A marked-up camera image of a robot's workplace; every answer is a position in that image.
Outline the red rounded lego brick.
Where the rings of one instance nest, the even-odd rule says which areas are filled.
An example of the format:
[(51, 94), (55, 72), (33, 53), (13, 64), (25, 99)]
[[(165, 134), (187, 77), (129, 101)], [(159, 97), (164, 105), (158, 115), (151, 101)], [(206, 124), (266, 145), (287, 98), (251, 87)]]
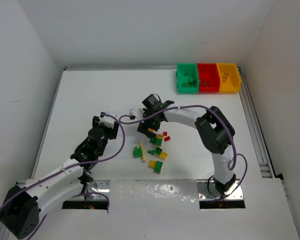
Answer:
[(200, 81), (200, 85), (201, 85), (203, 88), (210, 88), (210, 87), (211, 87), (210, 82), (209, 82), (209, 81), (204, 81), (204, 80), (201, 80), (201, 81)]

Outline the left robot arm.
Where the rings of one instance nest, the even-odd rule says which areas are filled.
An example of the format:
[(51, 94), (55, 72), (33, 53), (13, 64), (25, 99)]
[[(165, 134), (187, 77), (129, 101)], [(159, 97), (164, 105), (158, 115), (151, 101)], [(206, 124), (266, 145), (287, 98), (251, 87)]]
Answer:
[(39, 180), (15, 185), (0, 207), (0, 222), (19, 240), (30, 236), (43, 217), (69, 198), (83, 193), (92, 181), (89, 172), (104, 154), (109, 140), (117, 137), (119, 123), (115, 116), (101, 113), (92, 119), (87, 138), (59, 167)]

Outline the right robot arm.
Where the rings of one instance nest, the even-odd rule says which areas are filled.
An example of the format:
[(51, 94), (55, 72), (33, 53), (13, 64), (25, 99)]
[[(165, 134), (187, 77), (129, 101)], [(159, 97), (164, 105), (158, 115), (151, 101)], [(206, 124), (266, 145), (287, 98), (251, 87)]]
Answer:
[(172, 100), (162, 102), (154, 94), (145, 98), (137, 131), (153, 138), (154, 134), (149, 129), (157, 131), (162, 122), (179, 123), (196, 129), (204, 147), (212, 155), (215, 188), (224, 196), (236, 180), (237, 151), (233, 126), (216, 106), (172, 106), (173, 103)]

